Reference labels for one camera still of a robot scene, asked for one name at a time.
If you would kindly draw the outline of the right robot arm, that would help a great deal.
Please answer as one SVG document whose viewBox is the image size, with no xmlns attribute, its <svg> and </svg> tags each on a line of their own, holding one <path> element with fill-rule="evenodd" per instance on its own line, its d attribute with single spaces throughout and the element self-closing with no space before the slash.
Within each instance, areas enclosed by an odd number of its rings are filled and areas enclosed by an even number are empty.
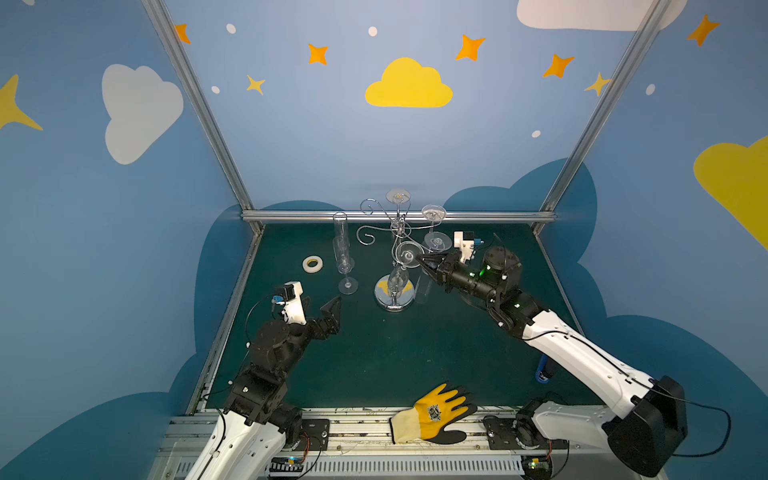
<svg viewBox="0 0 768 480">
<path fill-rule="evenodd" d="M 609 450 L 635 473 L 654 477 L 687 437 L 682 386 L 621 362 L 524 292 L 522 264 L 510 250 L 487 250 L 480 268 L 471 267 L 460 248 L 421 254 L 418 262 L 445 290 L 481 300 L 502 330 L 539 350 L 602 400 L 600 407 L 530 401 L 513 423 L 522 448 L 556 440 L 585 444 Z"/>
</svg>

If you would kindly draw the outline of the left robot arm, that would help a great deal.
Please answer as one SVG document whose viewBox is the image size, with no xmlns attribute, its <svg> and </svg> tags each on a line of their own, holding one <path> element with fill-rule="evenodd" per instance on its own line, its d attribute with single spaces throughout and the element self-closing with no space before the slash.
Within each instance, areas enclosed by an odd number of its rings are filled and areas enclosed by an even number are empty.
<svg viewBox="0 0 768 480">
<path fill-rule="evenodd" d="M 287 379 L 312 341 L 339 333 L 342 299 L 332 298 L 318 317 L 303 320 L 299 296 L 279 305 L 282 317 L 263 323 L 249 341 L 248 364 L 229 386 L 188 479 L 256 479 L 285 446 L 298 442 L 302 414 L 284 402 Z"/>
</svg>

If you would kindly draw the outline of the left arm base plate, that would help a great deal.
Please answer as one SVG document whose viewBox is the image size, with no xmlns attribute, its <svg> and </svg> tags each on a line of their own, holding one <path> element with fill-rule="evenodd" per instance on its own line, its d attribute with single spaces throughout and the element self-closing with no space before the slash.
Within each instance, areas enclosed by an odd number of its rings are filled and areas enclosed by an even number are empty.
<svg viewBox="0 0 768 480">
<path fill-rule="evenodd" d="M 330 439 L 328 419 L 302 419 L 287 432 L 286 449 L 289 451 L 327 451 Z"/>
</svg>

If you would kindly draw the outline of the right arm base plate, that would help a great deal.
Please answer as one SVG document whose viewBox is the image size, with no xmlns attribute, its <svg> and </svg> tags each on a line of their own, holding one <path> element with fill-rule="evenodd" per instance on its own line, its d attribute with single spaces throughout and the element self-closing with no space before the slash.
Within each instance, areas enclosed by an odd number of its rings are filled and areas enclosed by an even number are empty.
<svg viewBox="0 0 768 480">
<path fill-rule="evenodd" d="M 549 450 L 565 449 L 565 440 L 545 439 L 527 420 L 485 416 L 482 424 L 491 450 Z"/>
</svg>

